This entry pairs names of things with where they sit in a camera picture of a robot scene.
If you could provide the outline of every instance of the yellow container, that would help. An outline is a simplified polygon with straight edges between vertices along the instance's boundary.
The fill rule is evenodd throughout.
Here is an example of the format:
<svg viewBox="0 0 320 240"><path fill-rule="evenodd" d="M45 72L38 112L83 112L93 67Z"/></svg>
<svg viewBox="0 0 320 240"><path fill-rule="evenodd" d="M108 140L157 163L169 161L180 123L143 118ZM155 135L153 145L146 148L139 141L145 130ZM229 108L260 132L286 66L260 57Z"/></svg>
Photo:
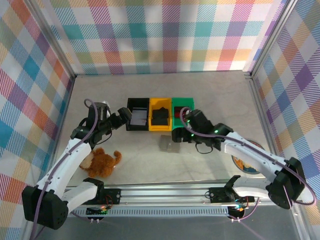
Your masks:
<svg viewBox="0 0 320 240"><path fill-rule="evenodd" d="M169 119L168 125L151 125L151 119L153 119L153 110L158 110L160 108L168 109ZM149 103L149 131L167 131L171 132L172 128L172 100L171 98L150 98Z"/></svg>

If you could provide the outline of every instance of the round plate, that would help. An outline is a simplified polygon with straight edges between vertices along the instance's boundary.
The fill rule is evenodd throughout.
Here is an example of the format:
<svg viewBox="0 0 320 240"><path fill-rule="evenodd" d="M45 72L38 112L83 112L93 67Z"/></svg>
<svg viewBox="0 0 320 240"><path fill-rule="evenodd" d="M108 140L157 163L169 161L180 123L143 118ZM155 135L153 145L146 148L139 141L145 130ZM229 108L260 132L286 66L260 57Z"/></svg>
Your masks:
<svg viewBox="0 0 320 240"><path fill-rule="evenodd" d="M248 141L264 150L264 148L259 143L252 141L252 140L248 140ZM234 162L234 164L237 166L238 169L240 169L242 172L244 172L246 174L259 174L260 173L255 168L253 168L251 165L246 164L243 160L241 160L235 156L232 156L232 161Z"/></svg>

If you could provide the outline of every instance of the orange plush toy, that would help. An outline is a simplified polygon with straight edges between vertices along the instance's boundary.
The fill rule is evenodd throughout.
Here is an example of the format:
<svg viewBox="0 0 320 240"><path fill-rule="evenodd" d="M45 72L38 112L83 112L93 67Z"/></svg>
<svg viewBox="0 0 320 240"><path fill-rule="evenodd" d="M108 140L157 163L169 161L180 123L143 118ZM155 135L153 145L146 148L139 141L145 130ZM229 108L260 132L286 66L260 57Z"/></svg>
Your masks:
<svg viewBox="0 0 320 240"><path fill-rule="evenodd" d="M80 168L88 173L90 178L99 176L106 178L112 174L115 166L121 161L122 155L115 151L115 158L105 154L105 150L101 147L93 150L80 164Z"/></svg>

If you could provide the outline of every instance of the green container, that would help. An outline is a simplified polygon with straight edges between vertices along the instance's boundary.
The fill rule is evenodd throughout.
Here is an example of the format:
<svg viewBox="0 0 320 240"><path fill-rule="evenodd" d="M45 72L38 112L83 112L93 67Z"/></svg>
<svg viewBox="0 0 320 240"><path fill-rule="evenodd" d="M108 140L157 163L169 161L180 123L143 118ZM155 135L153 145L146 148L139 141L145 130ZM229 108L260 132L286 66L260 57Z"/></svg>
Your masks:
<svg viewBox="0 0 320 240"><path fill-rule="evenodd" d="M194 99L192 97L173 97L172 98L172 130L176 128L183 128L183 124L179 117L175 116L175 109L179 107L189 107L191 110L195 109Z"/></svg>

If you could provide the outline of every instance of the black cable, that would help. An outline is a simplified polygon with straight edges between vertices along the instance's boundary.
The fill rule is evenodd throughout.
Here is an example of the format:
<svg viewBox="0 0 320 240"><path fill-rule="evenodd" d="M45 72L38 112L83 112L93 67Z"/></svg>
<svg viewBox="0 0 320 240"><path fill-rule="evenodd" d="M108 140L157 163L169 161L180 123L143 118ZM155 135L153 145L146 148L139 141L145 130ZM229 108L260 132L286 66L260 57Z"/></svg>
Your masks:
<svg viewBox="0 0 320 240"><path fill-rule="evenodd" d="M198 153L200 153L200 154L210 154L210 153L212 153L212 151L214 150L214 148L211 146L210 148L211 148L211 151L208 151L208 152L200 152L199 151L199 149L198 149L198 145L199 144L201 144L201 143L196 143L195 144L195 149L196 149L196 151L198 152Z"/></svg>
<svg viewBox="0 0 320 240"><path fill-rule="evenodd" d="M96 145L103 144L104 142L108 141L111 138L111 136L112 136L112 132L110 133L110 136L106 140L98 142Z"/></svg>

